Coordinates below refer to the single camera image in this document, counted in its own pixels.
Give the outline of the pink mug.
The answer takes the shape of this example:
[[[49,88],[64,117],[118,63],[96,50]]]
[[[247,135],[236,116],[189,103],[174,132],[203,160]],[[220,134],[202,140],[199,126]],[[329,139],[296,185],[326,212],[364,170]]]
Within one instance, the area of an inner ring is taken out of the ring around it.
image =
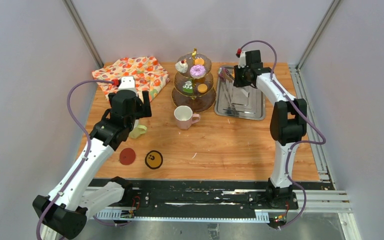
[[[193,110],[186,105],[178,106],[173,113],[176,125],[181,130],[188,130],[193,124],[201,120],[201,115],[194,113]]]

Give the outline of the metal serving tray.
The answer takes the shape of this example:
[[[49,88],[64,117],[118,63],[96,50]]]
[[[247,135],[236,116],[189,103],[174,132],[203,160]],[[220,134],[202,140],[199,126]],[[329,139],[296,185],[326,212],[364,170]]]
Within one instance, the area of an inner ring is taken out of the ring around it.
[[[266,117],[264,94],[250,86],[234,86],[234,68],[218,69],[214,112],[219,116],[261,121]]]

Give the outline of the white cup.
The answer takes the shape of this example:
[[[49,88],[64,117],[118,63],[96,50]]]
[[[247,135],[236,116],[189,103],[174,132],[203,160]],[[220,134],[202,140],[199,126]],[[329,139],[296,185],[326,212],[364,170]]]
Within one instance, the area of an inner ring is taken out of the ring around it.
[[[133,130],[129,133],[128,137],[131,139],[137,139],[141,135],[147,133],[148,128],[145,125],[141,125],[138,120],[134,122]]]

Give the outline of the green square cake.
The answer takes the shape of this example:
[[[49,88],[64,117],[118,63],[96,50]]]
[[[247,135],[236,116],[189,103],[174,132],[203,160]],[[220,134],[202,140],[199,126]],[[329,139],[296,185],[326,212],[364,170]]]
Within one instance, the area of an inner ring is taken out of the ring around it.
[[[193,82],[191,80],[185,81],[182,86],[182,91],[186,94],[193,94],[194,93]]]

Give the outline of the aluminium frame post left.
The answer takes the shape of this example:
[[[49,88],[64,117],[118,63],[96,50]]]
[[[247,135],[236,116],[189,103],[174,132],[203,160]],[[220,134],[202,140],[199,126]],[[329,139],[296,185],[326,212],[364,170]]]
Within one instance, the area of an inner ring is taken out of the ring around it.
[[[104,62],[80,16],[80,14],[77,11],[77,8],[72,0],[62,0],[64,3],[69,15],[71,16],[79,34],[81,35],[84,43],[86,44],[86,47],[88,48],[94,62],[99,68],[102,68],[104,66]]]

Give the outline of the orange round biscuit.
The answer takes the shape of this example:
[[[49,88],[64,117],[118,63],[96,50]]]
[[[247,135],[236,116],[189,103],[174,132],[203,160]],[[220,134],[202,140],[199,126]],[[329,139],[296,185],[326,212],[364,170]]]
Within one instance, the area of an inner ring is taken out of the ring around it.
[[[205,64],[205,60],[203,58],[196,58],[193,60],[193,64],[194,65],[204,65]]]
[[[201,94],[206,93],[207,90],[208,90],[208,86],[207,86],[206,84],[204,84],[204,83],[199,84],[199,85],[197,86],[197,91],[198,91],[199,93],[201,93]]]

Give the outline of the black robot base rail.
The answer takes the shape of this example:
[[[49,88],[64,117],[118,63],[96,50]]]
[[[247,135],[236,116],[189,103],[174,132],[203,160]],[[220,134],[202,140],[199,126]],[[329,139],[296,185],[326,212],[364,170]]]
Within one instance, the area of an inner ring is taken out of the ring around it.
[[[268,181],[130,179],[127,195],[111,207],[136,217],[173,219],[247,219],[256,210],[289,211],[307,208],[298,202],[299,189],[289,197],[268,198]]]

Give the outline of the three-tier glass cake stand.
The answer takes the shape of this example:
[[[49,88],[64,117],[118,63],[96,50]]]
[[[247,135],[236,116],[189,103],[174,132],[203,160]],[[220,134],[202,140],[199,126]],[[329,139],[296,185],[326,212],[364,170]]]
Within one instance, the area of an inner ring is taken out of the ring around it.
[[[206,75],[199,79],[195,79],[190,76],[190,68],[194,66],[194,59],[196,58],[202,58],[205,60],[205,64],[203,66],[207,71]],[[181,56],[178,61],[183,59],[187,60],[188,70],[186,73],[180,73],[175,68],[176,74],[174,75],[173,90],[171,92],[172,101],[177,107],[188,106],[195,113],[205,112],[215,103],[217,96],[214,77],[211,73],[212,61],[205,54],[198,52],[196,48],[194,48],[192,52]],[[182,90],[185,81],[189,80],[193,82],[193,94],[184,93]],[[199,93],[197,91],[197,87],[200,84],[207,85],[207,92]]]

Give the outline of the purple frosted donut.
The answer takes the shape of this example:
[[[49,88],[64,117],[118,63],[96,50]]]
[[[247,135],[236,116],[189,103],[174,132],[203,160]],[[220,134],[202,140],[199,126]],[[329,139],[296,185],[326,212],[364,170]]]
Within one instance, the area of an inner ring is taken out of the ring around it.
[[[207,74],[207,70],[202,64],[196,64],[190,68],[189,74],[194,79],[200,79]]]

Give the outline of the floral orange cloth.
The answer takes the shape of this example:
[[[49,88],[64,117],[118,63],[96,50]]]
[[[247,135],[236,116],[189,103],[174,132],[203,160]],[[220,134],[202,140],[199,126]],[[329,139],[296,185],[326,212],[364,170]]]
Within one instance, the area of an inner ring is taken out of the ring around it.
[[[122,77],[132,76],[139,97],[142,98],[142,92],[147,91],[150,101],[154,100],[170,81],[168,71],[155,56],[123,57],[93,71],[91,75],[95,80],[119,83]]]

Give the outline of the aluminium frame post right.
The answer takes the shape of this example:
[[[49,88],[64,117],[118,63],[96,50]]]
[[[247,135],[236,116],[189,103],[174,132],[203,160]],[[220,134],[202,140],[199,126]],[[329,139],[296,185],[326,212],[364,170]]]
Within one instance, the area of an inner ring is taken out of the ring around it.
[[[310,57],[313,49],[315,48],[316,44],[318,43],[320,37],[323,35],[326,27],[330,23],[332,17],[335,15],[338,7],[341,5],[343,1],[342,0],[332,0],[323,15],[320,23],[318,24],[314,34],[312,35],[308,45],[306,46],[303,54],[301,55],[298,63],[295,66],[295,69],[299,72],[307,62],[308,58]]]

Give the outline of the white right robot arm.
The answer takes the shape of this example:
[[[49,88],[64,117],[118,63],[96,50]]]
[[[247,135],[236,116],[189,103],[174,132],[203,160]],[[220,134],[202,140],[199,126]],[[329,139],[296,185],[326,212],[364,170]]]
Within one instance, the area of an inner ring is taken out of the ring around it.
[[[296,146],[307,133],[307,102],[290,94],[269,67],[264,67],[259,50],[236,52],[234,66],[236,88],[253,87],[260,90],[273,105],[269,130],[275,142],[274,169],[266,190],[266,203],[274,209],[292,195],[290,179],[296,155]]]

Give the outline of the red round coaster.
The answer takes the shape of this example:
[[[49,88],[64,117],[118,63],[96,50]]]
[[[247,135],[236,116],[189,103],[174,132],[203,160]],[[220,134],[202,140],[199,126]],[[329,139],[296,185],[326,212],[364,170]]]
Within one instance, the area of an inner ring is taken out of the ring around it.
[[[136,160],[136,153],[132,148],[124,148],[119,154],[119,163],[125,166],[131,165]]]

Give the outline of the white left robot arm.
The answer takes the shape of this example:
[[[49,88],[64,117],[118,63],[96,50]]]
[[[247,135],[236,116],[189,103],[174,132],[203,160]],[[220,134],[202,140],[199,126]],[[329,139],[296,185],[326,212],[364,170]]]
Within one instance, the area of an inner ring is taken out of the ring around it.
[[[47,195],[37,195],[32,207],[39,217],[37,238],[72,240],[85,227],[89,218],[118,203],[122,207],[133,201],[132,185],[121,177],[114,177],[105,186],[83,196],[103,163],[125,142],[135,123],[152,116],[148,91],[142,97],[131,89],[121,89],[110,94],[110,108],[87,135],[87,143],[73,166]]]

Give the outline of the white cream cupcake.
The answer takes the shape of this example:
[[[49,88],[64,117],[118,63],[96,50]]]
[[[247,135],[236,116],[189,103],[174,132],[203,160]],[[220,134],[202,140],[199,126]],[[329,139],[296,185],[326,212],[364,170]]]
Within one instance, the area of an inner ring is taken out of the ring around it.
[[[175,69],[179,72],[179,73],[186,73],[189,69],[189,65],[187,63],[187,60],[186,59],[183,59],[183,60],[180,60],[178,61],[175,65],[174,65]]]

